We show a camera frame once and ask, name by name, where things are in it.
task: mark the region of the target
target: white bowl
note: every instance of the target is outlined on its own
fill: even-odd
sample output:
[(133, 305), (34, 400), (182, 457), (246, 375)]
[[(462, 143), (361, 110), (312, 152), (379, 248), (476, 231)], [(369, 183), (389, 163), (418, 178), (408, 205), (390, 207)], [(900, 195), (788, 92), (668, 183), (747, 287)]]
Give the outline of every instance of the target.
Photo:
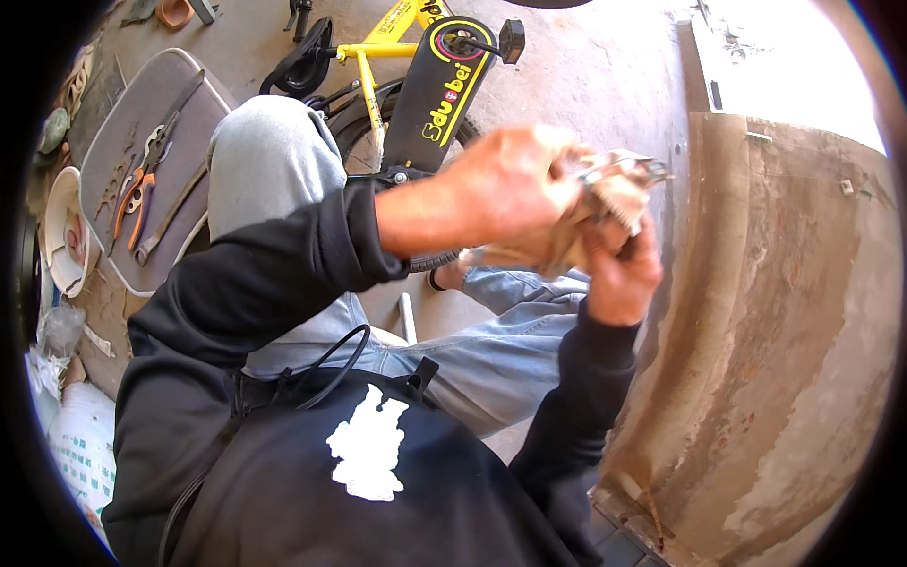
[[(98, 263), (101, 246), (94, 240), (88, 221), (79, 207), (79, 170), (63, 168), (54, 180), (44, 212), (44, 257), (51, 271), (54, 284), (68, 298), (74, 298)], [(85, 243), (84, 264), (80, 264), (66, 247), (66, 212), (75, 210), (82, 225), (82, 242)]]

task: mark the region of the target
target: bicycle seat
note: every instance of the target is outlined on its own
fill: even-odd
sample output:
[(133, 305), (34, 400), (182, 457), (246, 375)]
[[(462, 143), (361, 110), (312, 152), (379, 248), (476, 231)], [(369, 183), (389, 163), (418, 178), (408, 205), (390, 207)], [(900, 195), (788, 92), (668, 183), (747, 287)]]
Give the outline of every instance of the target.
[(324, 55), (331, 46), (334, 24), (329, 17), (315, 22), (299, 42), (296, 49), (280, 60), (258, 89), (258, 94), (269, 94), (277, 86), (289, 96), (302, 99), (313, 93), (327, 77), (330, 57)]

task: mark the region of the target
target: white graphic print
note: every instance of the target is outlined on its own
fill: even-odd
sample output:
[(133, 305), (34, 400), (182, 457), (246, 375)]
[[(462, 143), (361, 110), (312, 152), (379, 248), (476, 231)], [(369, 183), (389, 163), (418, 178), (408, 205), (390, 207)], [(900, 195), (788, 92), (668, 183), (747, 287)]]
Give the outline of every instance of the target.
[(366, 399), (356, 406), (349, 423), (340, 422), (325, 442), (331, 447), (331, 456), (343, 459), (332, 478), (346, 484), (348, 494), (391, 502), (394, 493), (403, 491), (403, 484), (391, 471), (404, 436), (396, 428), (397, 419), (409, 405), (389, 399), (379, 412), (381, 395), (381, 390), (369, 384)]

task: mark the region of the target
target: right hand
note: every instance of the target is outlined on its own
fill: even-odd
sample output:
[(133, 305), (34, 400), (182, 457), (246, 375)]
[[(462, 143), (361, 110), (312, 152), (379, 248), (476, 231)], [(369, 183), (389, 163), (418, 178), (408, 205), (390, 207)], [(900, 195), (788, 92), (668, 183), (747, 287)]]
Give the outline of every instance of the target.
[(591, 150), (552, 126), (480, 138), (437, 175), (375, 198), (385, 250), (414, 255), (524, 237), (557, 222), (580, 196), (564, 160)]
[(639, 223), (641, 231), (622, 249), (626, 231), (616, 222), (605, 230), (584, 227), (583, 245), (591, 276), (586, 309), (590, 317), (604, 325), (628, 327), (639, 323), (664, 274), (655, 223), (648, 210)]

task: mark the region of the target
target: light blue jeans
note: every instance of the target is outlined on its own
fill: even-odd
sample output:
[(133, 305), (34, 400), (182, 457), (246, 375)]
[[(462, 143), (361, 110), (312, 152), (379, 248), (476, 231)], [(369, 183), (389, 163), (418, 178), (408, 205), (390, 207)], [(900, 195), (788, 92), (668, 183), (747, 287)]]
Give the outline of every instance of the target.
[[(317, 114), (281, 96), (257, 96), (220, 123), (211, 138), (211, 238), (339, 191), (346, 173), (334, 138)], [(385, 376), (412, 373), (422, 357), (440, 366), (428, 395), (478, 436), (535, 414), (557, 386), (558, 346), (576, 325), (588, 278), (573, 270), (546, 281), (532, 272), (473, 268), (463, 293), (497, 317), (449, 337), (411, 347), (370, 338), (355, 367)], [(245, 371), (274, 379), (285, 368), (310, 367), (354, 327), (367, 323), (355, 294), (345, 293), (314, 318), (249, 355)], [(353, 337), (324, 367), (341, 367), (358, 343)]]

